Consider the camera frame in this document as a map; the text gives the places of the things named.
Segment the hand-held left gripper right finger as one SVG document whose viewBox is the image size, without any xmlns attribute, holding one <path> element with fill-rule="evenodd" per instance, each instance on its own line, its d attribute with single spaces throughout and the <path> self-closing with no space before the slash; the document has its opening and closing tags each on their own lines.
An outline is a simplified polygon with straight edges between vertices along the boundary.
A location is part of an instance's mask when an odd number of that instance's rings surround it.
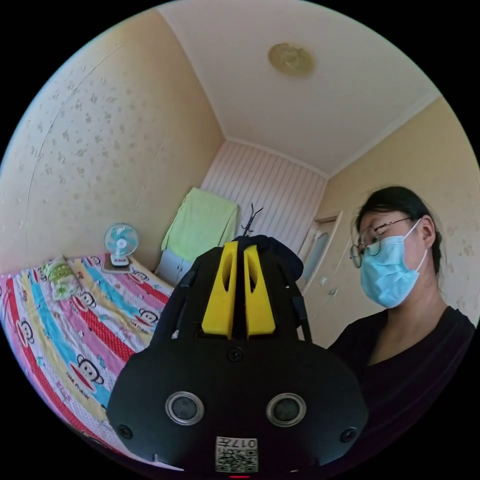
<svg viewBox="0 0 480 480">
<path fill-rule="evenodd" d="M 272 335 L 276 325 L 256 247 L 243 251 L 243 271 L 247 338 Z"/>
</svg>

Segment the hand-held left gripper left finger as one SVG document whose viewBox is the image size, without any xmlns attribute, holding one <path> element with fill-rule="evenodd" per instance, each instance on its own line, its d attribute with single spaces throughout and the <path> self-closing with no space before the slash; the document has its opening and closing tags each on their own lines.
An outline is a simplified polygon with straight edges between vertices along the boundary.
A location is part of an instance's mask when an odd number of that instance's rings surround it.
<svg viewBox="0 0 480 480">
<path fill-rule="evenodd" d="M 238 269 L 238 242 L 222 249 L 201 328 L 204 334 L 232 338 Z"/>
</svg>

